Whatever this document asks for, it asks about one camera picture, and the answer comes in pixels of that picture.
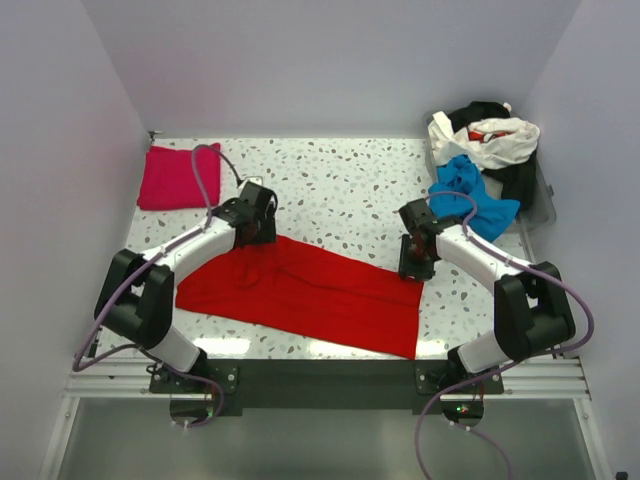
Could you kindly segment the red t-shirt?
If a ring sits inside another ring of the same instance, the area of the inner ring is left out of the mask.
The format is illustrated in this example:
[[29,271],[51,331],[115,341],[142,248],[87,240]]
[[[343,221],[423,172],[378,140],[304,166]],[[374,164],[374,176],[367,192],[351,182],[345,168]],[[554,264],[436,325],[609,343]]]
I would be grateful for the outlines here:
[[179,309],[406,359],[423,286],[280,236],[218,256],[177,288]]

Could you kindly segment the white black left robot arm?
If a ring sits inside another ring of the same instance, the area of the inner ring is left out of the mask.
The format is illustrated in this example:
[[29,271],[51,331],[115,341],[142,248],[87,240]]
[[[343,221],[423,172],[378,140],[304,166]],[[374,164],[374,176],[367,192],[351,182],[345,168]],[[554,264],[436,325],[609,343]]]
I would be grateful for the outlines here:
[[239,195],[207,211],[175,239],[141,253],[114,255],[95,308],[95,322],[173,369],[195,375],[206,354],[173,326],[176,287],[210,260],[276,240],[276,193],[253,178]]

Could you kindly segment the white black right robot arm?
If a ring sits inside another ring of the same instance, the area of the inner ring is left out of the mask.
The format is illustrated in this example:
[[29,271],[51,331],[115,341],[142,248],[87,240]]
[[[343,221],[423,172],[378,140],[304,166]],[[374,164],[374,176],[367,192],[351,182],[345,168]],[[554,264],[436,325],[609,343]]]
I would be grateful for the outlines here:
[[448,378],[457,383],[492,367],[523,361],[575,335],[575,323],[558,269],[530,265],[477,236],[455,216],[439,219],[425,200],[399,210],[402,236],[398,274],[429,281],[438,261],[462,268],[493,296],[493,329],[447,353]]

